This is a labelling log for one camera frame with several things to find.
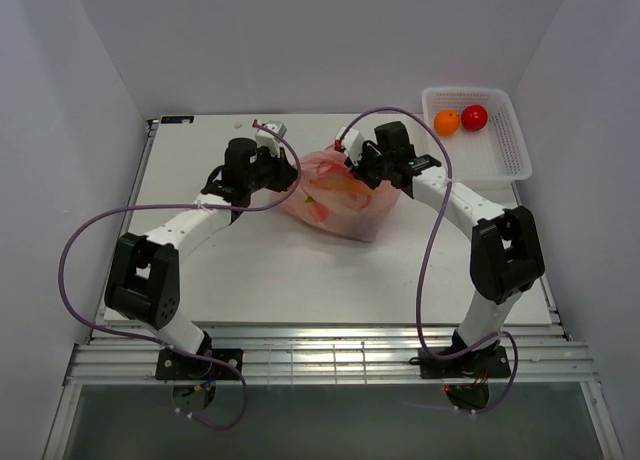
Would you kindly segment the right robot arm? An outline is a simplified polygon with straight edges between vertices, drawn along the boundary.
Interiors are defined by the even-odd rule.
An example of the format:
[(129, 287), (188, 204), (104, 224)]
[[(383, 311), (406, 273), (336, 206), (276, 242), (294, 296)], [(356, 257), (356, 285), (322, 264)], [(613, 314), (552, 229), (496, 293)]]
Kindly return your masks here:
[(370, 188), (390, 183), (437, 210), (437, 225), (449, 221), (469, 240), (474, 292), (466, 316), (449, 348), (435, 352), (424, 346), (422, 351), (474, 377), (487, 366), (485, 350), (498, 343), (516, 302), (545, 272), (534, 216), (523, 206), (506, 208), (455, 181), (448, 157), (417, 155), (403, 123), (383, 124), (374, 134), (367, 140), (343, 127), (336, 136), (334, 147), (354, 177)]

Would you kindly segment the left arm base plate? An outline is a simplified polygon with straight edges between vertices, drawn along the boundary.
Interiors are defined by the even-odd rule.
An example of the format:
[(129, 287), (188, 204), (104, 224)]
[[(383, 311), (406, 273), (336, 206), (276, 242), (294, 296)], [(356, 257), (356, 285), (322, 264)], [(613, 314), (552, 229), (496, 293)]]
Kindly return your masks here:
[[(242, 349), (213, 349), (208, 354), (212, 358), (242, 371), (244, 357)], [(154, 378), (163, 381), (205, 381), (210, 379), (237, 380), (238, 376), (228, 368), (216, 363), (197, 360), (165, 348), (159, 352)]]

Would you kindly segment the pink plastic bag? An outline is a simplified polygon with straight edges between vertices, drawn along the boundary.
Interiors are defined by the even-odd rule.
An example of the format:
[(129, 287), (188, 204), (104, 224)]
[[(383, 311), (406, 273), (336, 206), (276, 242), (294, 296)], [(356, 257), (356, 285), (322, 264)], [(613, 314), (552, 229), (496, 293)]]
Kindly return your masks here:
[(300, 184), (279, 208), (328, 233), (373, 242), (400, 191), (388, 181), (369, 188), (344, 161), (344, 155), (331, 147), (302, 157)]

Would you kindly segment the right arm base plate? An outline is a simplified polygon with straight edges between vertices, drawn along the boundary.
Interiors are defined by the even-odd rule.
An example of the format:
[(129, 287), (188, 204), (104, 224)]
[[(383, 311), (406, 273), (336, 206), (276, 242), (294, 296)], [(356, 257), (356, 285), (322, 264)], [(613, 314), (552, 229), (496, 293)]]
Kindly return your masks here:
[(418, 355), (410, 359), (410, 363), (419, 367), (420, 376), (423, 379), (471, 379), (477, 376), (488, 379), (507, 379), (511, 375), (506, 349), (499, 345), (447, 361), (429, 357), (420, 349)]

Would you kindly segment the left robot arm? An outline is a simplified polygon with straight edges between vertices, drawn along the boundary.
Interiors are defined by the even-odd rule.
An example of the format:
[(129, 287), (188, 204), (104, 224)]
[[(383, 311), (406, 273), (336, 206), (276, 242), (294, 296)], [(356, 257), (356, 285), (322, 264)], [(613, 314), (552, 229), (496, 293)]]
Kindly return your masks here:
[(230, 140), (224, 163), (192, 203), (162, 225), (142, 235), (126, 233), (116, 243), (106, 306), (146, 325), (155, 340), (181, 350), (177, 366), (190, 379), (210, 372), (212, 356), (203, 349), (204, 331), (180, 309), (181, 262), (250, 212), (254, 193), (287, 193), (295, 187), (299, 174), (286, 157), (287, 147), (274, 124), (263, 125), (254, 139)]

